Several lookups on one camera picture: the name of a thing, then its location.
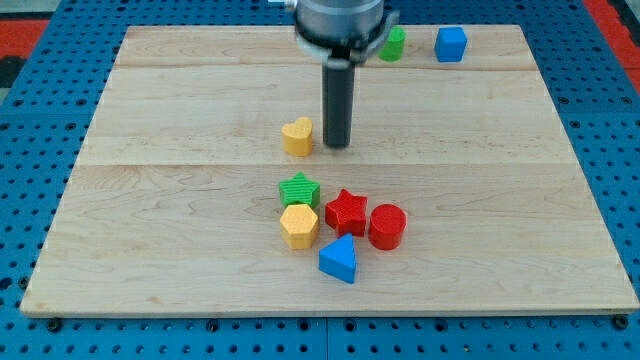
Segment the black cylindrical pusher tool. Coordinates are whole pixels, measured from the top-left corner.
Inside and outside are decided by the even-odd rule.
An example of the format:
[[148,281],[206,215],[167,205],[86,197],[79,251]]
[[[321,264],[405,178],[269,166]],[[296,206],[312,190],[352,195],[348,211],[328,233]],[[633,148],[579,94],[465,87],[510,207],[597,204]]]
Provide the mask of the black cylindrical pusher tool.
[[323,143],[346,148],[351,140],[355,66],[330,57],[322,65]]

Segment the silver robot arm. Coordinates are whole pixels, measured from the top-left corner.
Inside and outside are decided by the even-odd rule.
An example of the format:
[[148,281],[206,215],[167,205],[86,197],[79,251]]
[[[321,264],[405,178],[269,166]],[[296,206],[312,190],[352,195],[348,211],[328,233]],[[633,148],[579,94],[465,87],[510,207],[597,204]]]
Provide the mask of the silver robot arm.
[[322,134],[325,146],[351,143],[356,68],[385,46],[399,24],[384,0],[268,0],[289,11],[298,46],[322,65]]

